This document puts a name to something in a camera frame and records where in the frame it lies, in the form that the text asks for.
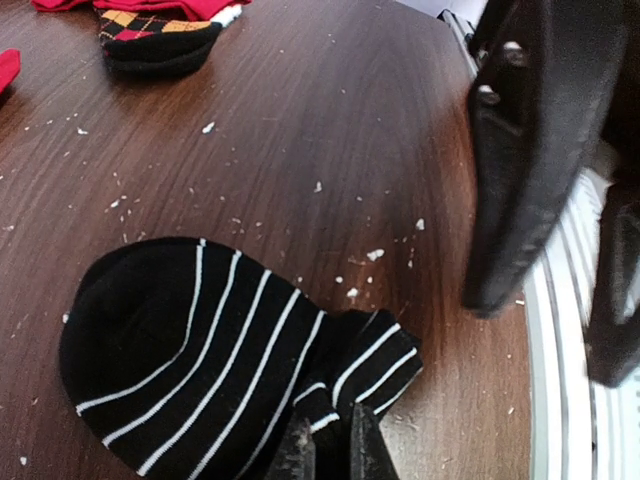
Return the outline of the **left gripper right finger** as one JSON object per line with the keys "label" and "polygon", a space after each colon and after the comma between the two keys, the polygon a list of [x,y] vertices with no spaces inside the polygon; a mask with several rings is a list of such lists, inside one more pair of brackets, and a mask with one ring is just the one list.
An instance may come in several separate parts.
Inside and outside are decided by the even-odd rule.
{"label": "left gripper right finger", "polygon": [[356,403],[350,430],[350,479],[398,480],[373,410]]}

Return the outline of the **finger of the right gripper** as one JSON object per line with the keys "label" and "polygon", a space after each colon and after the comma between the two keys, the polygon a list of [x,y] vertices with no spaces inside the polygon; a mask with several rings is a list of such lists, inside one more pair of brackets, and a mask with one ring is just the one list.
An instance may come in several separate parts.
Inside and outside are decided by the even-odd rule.
{"label": "finger of the right gripper", "polygon": [[462,303],[497,315],[537,261],[610,117],[626,1],[490,1],[468,50],[477,180]]}
{"label": "finger of the right gripper", "polygon": [[600,221],[600,248],[590,322],[589,378],[615,388],[639,365],[639,310],[625,312],[639,272],[639,203],[609,200]]}

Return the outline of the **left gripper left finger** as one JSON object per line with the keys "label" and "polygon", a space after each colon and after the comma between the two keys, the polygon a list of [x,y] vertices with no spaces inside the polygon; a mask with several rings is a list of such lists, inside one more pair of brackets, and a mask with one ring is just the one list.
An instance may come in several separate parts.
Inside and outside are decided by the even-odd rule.
{"label": "left gripper left finger", "polygon": [[314,480],[316,446],[306,418],[294,414],[264,477],[265,480]]}

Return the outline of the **black white striped sock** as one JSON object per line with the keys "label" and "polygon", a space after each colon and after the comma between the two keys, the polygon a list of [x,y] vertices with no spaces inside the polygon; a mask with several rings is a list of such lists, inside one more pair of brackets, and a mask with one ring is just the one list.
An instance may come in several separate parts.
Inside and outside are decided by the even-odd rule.
{"label": "black white striped sock", "polygon": [[319,479],[349,475],[354,409],[382,418],[419,375],[386,310],[333,316],[254,259],[167,237],[98,259],[59,346],[76,413],[146,479],[260,479],[292,418]]}

